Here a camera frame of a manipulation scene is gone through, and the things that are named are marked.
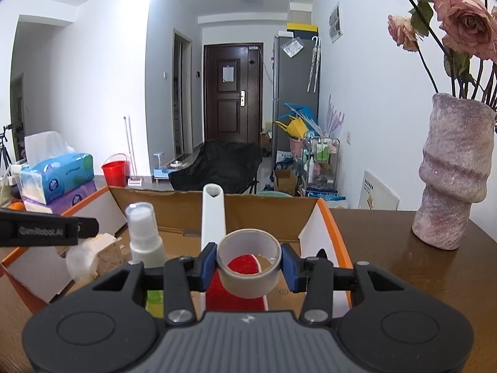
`white tape roll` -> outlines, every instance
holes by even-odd
[[[228,264],[242,255],[254,254],[266,258],[271,266],[257,274],[244,275],[232,271]],[[272,291],[279,279],[281,247],[272,235],[257,229],[233,231],[219,243],[216,260],[219,278],[224,288],[244,299],[262,297]]]

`black chair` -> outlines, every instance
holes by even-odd
[[[257,170],[262,162],[258,143],[235,143],[208,140],[200,148],[198,157],[188,168],[170,175],[175,190],[202,190],[215,183],[224,193],[250,193],[257,189]]]

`tripod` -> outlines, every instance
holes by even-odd
[[[5,143],[8,142],[7,136],[5,135],[6,130],[7,128],[4,126],[3,133],[0,133],[0,167],[2,165],[3,159],[3,164],[5,165],[5,169],[7,170],[12,165],[12,160],[11,156],[8,155],[7,147],[5,146]]]

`flower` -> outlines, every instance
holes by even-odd
[[[434,0],[434,8],[447,47],[497,62],[497,21],[481,0]]]
[[[388,32],[397,46],[408,52],[417,52],[419,50],[416,40],[416,31],[411,25],[411,18],[388,16]]]

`yellow watering can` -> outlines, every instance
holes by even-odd
[[[282,128],[286,133],[295,139],[303,139],[305,133],[309,131],[306,124],[302,118],[295,118],[294,116],[289,116],[292,121],[289,125],[285,125],[280,121],[275,121],[275,124]]]

